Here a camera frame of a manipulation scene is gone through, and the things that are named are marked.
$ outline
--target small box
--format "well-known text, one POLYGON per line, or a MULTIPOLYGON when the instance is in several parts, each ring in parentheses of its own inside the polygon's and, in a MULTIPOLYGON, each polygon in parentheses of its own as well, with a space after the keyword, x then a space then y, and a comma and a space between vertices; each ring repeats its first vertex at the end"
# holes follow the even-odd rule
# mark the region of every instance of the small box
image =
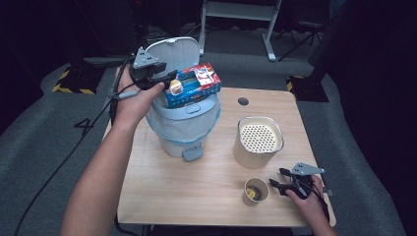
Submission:
POLYGON ((221 89, 221 80, 210 63, 202 63, 178 72, 177 80, 183 91, 173 94, 165 91, 168 108, 176 108, 193 102, 201 97, 217 93, 221 89))

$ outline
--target metal stand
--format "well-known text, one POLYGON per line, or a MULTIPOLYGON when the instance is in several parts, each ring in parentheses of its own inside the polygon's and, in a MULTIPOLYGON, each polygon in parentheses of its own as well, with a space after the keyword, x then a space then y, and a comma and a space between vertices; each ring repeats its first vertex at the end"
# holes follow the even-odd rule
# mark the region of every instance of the metal stand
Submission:
POLYGON ((199 37, 200 55, 205 53, 206 42, 206 16, 236 18, 247 20, 268 21, 268 32, 263 33, 263 41, 268 53, 269 61, 275 61, 275 54, 270 45, 270 35, 278 16, 279 7, 282 0, 277 0, 275 6, 258 6, 237 3, 211 2, 204 0, 202 9, 202 29, 199 37))
POLYGON ((308 39, 311 38, 311 42, 310 45, 313 45, 313 40, 314 37, 317 37, 317 39, 320 41, 320 38, 318 36, 318 34, 316 32, 311 32, 308 36, 306 36, 303 40, 301 40, 299 43, 297 43, 297 45, 295 45, 293 48, 291 48, 289 51, 287 51, 284 55, 282 55, 278 61, 282 61, 282 59, 284 59, 286 56, 288 56, 289 54, 291 54, 291 52, 293 52, 295 49, 297 49, 299 46, 301 46, 305 41, 307 41, 308 39))

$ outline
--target gray floor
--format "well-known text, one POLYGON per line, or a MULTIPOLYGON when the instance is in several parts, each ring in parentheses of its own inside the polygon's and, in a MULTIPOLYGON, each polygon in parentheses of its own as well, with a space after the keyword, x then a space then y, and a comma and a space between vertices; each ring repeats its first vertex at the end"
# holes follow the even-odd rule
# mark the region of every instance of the gray floor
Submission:
MULTIPOLYGON (((210 62, 224 87, 286 90, 290 75, 308 76, 315 48, 305 44, 282 62, 270 62, 262 42, 264 29, 212 31, 201 62, 210 62)), ((273 40, 277 56, 292 46, 289 33, 273 40)), ((299 40, 303 34, 295 33, 299 40)), ((52 92, 63 65, 42 81, 44 97, 25 111, 0 137, 0 235, 12 235, 33 196, 82 136, 74 124, 94 119, 112 86, 115 69, 107 69, 97 94, 52 92)), ((345 123, 337 87, 323 80, 328 103, 301 102, 298 107, 325 181, 339 235, 405 235, 389 193, 370 169, 345 123)), ((30 209, 19 235, 58 235, 63 211, 77 179, 98 147, 108 115, 103 114, 68 162, 30 209)), ((124 225, 140 232, 141 225, 124 225)), ((294 229, 309 233, 307 228, 294 229)), ((120 235, 113 230, 112 235, 120 235)))

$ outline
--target small cup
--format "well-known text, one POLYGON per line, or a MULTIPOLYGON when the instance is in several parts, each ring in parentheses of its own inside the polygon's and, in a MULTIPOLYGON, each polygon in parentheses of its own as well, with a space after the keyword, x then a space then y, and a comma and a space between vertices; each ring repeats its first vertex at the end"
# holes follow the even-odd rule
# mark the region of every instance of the small cup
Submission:
POLYGON ((245 183, 242 200, 245 205, 253 207, 265 200, 268 195, 268 184, 262 179, 252 178, 245 183))

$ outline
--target metal colander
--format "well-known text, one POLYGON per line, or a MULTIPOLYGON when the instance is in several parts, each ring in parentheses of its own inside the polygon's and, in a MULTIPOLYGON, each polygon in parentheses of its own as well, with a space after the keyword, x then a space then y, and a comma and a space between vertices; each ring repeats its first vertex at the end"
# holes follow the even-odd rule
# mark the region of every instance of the metal colander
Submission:
POLYGON ((268 117, 245 117, 238 123, 233 154, 245 168, 259 169, 283 148, 278 125, 268 117))

